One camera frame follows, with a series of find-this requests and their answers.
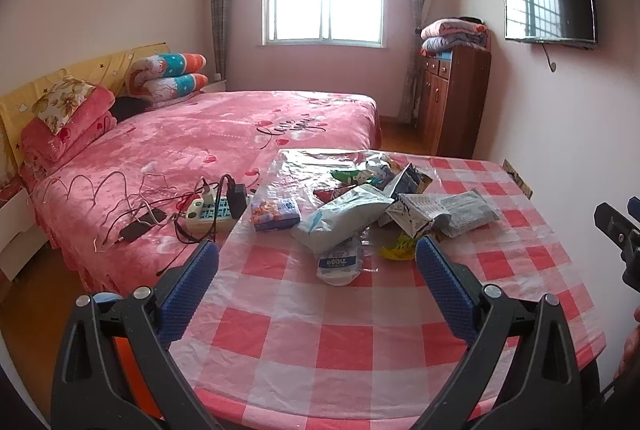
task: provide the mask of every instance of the headboard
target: headboard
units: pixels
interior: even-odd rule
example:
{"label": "headboard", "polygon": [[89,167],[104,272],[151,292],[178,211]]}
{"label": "headboard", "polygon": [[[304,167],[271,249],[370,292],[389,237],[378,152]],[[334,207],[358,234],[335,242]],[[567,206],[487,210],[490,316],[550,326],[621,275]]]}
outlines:
{"label": "headboard", "polygon": [[101,84],[116,96],[124,84],[124,76],[130,65],[140,58],[170,52],[165,43],[136,47],[111,55],[101,56],[80,62],[67,68],[59,69],[33,80],[0,98],[0,143],[9,162],[14,165],[14,172],[22,163],[20,150],[20,133],[34,115],[31,107],[49,89],[67,74],[86,80],[91,84]]}

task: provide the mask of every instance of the floor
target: floor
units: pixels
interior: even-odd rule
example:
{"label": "floor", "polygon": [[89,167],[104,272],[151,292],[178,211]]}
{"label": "floor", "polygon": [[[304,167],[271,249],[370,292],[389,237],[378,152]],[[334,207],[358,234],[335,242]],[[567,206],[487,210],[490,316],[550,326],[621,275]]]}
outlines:
{"label": "floor", "polygon": [[[382,150],[424,154],[415,129],[382,122]],[[49,419],[53,371],[71,306],[84,292],[59,251],[48,244],[24,267],[0,304],[0,328],[15,367]]]}

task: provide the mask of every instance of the hand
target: hand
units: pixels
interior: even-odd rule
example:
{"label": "hand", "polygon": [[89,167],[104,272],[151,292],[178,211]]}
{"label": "hand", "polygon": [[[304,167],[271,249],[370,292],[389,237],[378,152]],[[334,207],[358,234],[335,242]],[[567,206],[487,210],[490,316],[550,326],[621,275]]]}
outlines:
{"label": "hand", "polygon": [[[634,318],[636,322],[640,323],[640,307],[636,308]],[[627,372],[631,358],[635,355],[638,349],[640,349],[640,326],[636,327],[626,339],[625,350],[622,353],[620,365],[618,366],[616,373],[613,375],[614,380],[616,380],[621,374],[625,374]]]}

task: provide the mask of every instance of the wooden cabinet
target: wooden cabinet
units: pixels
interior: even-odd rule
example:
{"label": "wooden cabinet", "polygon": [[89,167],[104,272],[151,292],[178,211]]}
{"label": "wooden cabinet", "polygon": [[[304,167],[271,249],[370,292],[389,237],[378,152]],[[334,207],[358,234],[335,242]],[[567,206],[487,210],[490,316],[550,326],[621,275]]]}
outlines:
{"label": "wooden cabinet", "polygon": [[489,53],[464,46],[450,61],[426,58],[418,131],[427,153],[473,157],[490,65]]}

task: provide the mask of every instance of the white power strip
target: white power strip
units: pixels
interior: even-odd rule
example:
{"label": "white power strip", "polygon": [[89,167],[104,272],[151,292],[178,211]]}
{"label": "white power strip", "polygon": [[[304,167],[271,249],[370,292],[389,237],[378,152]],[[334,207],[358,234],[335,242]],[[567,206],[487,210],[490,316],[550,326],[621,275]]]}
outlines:
{"label": "white power strip", "polygon": [[[192,235],[204,235],[212,230],[215,203],[206,203],[204,199],[194,199],[187,208],[185,219],[187,229]],[[236,225],[236,220],[231,217],[229,204],[226,197],[220,197],[218,205],[218,220],[216,220],[216,231],[228,231]]]}

